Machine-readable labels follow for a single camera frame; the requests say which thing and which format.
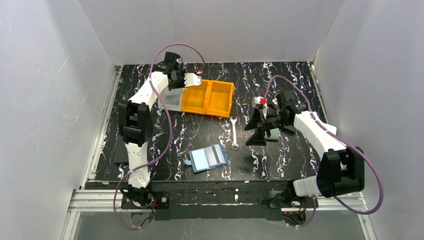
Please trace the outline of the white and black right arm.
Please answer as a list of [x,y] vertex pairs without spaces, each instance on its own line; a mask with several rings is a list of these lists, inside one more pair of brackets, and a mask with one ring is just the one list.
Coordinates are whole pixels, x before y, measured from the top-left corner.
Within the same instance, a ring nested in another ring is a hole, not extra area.
[[332,135],[336,128],[325,125],[315,112],[309,111],[307,104],[297,102],[293,92],[278,94],[277,104],[267,104],[261,96],[253,97],[254,112],[244,129],[255,132],[246,146],[266,146],[268,142],[277,142],[280,132],[293,135],[299,131],[311,143],[321,162],[315,176],[289,181],[286,189],[269,197],[266,204],[362,191],[365,187],[362,151],[335,139]]

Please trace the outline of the blue card holder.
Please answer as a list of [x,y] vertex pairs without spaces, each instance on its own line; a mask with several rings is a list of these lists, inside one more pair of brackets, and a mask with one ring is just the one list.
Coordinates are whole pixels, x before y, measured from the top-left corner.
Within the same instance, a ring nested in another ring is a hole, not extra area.
[[184,164],[192,167],[194,173],[217,169],[229,164],[225,149],[221,144],[191,150]]

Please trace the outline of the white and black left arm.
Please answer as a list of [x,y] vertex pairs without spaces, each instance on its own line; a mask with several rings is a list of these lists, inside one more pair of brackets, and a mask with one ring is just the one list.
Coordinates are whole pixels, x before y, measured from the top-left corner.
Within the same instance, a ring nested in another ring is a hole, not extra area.
[[153,201],[148,170],[147,148],[153,138],[151,109],[156,101],[163,102],[160,93],[169,85],[184,85],[185,70],[180,55],[167,51],[164,60],[152,64],[151,75],[139,90],[118,106],[118,131],[127,156],[129,171],[128,189],[123,195],[140,207],[148,207]]

